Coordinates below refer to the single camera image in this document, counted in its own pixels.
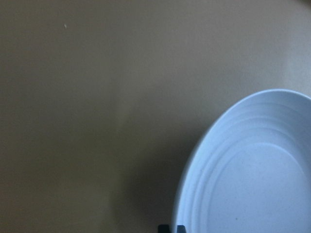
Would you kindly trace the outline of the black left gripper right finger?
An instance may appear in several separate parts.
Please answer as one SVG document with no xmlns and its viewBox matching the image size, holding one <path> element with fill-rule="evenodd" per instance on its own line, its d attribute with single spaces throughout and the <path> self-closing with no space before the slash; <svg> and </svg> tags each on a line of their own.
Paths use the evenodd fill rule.
<svg viewBox="0 0 311 233">
<path fill-rule="evenodd" d="M 177 225 L 177 233 L 186 233 L 186 227 L 184 225 Z"/>
</svg>

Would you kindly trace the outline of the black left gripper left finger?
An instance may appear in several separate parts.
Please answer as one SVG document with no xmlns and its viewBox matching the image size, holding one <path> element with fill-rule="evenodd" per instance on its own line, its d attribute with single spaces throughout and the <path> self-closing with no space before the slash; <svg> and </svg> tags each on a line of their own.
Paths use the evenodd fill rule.
<svg viewBox="0 0 311 233">
<path fill-rule="evenodd" d="M 158 225 L 157 232 L 158 233 L 170 233 L 170 226 L 169 225 Z"/>
</svg>

